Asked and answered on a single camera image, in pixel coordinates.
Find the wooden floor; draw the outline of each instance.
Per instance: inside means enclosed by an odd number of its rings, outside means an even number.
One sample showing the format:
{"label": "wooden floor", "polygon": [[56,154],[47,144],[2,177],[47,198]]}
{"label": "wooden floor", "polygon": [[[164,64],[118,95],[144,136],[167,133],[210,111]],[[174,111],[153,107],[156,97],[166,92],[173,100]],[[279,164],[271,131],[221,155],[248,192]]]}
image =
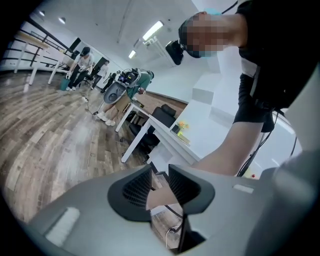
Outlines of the wooden floor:
{"label": "wooden floor", "polygon": [[[133,140],[128,124],[117,133],[85,110],[86,94],[92,113],[101,105],[98,90],[82,85],[80,90],[60,91],[63,76],[56,74],[49,85],[48,72],[37,72],[29,86],[30,75],[0,74],[0,186],[12,212],[25,222],[71,187],[145,160],[135,149],[122,163],[122,153]],[[155,188],[168,186],[162,176],[152,178]],[[181,223],[170,211],[158,213],[152,221],[162,241],[169,228]],[[170,233],[168,247],[177,247],[179,237]]]}

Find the desk leg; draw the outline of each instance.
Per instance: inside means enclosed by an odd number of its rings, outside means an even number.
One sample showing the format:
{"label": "desk leg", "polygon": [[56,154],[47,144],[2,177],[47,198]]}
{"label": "desk leg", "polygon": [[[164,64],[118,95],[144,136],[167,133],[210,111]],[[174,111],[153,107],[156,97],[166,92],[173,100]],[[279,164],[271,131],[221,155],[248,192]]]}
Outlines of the desk leg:
{"label": "desk leg", "polygon": [[30,77],[29,85],[32,85],[34,82],[38,67],[40,66],[40,62],[42,61],[44,53],[45,53],[45,49],[41,49],[39,51],[39,58],[37,59],[36,63],[34,64],[34,68],[33,68],[33,71],[32,71],[31,77]]}
{"label": "desk leg", "polygon": [[16,62],[15,69],[14,69],[14,71],[13,71],[13,73],[15,73],[15,74],[18,72],[18,68],[19,68],[21,59],[23,58],[23,56],[24,56],[24,54],[25,54],[25,51],[26,51],[26,49],[27,49],[27,46],[28,46],[28,43],[26,42],[26,43],[24,44],[24,47],[22,47],[20,57],[19,57],[18,61]]}
{"label": "desk leg", "polygon": [[122,117],[120,123],[118,124],[118,126],[115,128],[116,132],[119,132],[121,126],[124,124],[126,118],[128,117],[128,115],[130,114],[130,112],[132,111],[132,109],[134,108],[133,104],[130,104],[130,107],[127,109],[127,111],[125,112],[124,116]]}
{"label": "desk leg", "polygon": [[137,114],[135,114],[134,117],[131,119],[130,124],[132,124],[135,121],[136,117],[137,117]]}
{"label": "desk leg", "polygon": [[50,76],[50,78],[49,78],[48,85],[51,85],[52,79],[54,78],[54,76],[55,76],[55,74],[56,74],[56,72],[57,72],[57,69],[58,69],[59,65],[60,65],[60,61],[58,61],[58,62],[56,63],[56,65],[55,65],[55,67],[54,67],[54,69],[53,69],[53,71],[52,71],[52,73],[51,73],[51,76]]}
{"label": "desk leg", "polygon": [[130,146],[128,147],[126,152],[124,153],[123,157],[121,158],[122,163],[125,163],[128,160],[129,156],[132,154],[132,152],[134,151],[134,149],[136,148],[138,143],[141,141],[142,137],[146,134],[149,127],[150,127],[150,121],[148,119],[145,122],[144,126],[141,127],[141,130],[139,131],[139,133],[134,138],[134,140],[132,141],[132,143],[130,144]]}

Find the white shoe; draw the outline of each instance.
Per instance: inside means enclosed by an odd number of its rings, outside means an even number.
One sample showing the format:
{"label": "white shoe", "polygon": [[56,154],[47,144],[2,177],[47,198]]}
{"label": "white shoe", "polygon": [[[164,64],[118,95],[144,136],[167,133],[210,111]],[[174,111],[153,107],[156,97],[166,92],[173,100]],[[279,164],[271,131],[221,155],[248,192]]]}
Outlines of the white shoe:
{"label": "white shoe", "polygon": [[100,112],[99,114],[96,115],[97,118],[99,118],[100,120],[106,122],[108,121],[109,119],[106,117],[106,114],[105,112]]}
{"label": "white shoe", "polygon": [[106,124],[107,126],[115,126],[116,122],[108,119],[108,121],[106,121],[105,124]]}

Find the white ceiling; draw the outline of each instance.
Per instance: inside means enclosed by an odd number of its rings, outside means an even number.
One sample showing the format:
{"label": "white ceiling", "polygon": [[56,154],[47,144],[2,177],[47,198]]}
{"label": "white ceiling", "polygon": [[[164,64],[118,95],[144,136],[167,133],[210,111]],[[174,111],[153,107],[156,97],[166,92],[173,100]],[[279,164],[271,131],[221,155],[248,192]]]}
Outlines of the white ceiling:
{"label": "white ceiling", "polygon": [[63,26],[57,17],[65,17],[64,26],[81,40],[106,56],[112,53],[136,66],[158,58],[144,45],[136,50],[133,59],[128,58],[135,42],[151,26],[157,21],[164,23],[155,35],[165,46],[178,38],[179,26],[197,11],[192,0],[49,0],[40,8],[45,11],[46,20]]}

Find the black camera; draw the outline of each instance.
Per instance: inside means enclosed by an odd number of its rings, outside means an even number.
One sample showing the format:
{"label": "black camera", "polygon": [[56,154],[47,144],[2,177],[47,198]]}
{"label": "black camera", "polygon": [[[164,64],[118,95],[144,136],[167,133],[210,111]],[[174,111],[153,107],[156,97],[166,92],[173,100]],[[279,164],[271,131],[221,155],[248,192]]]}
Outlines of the black camera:
{"label": "black camera", "polygon": [[133,81],[136,80],[138,75],[139,75],[138,70],[133,68],[132,71],[122,72],[118,78],[118,81],[129,86]]}
{"label": "black camera", "polygon": [[166,47],[166,51],[170,55],[171,59],[173,60],[174,64],[180,65],[183,58],[184,58],[184,49],[181,47],[178,40],[169,42]]}

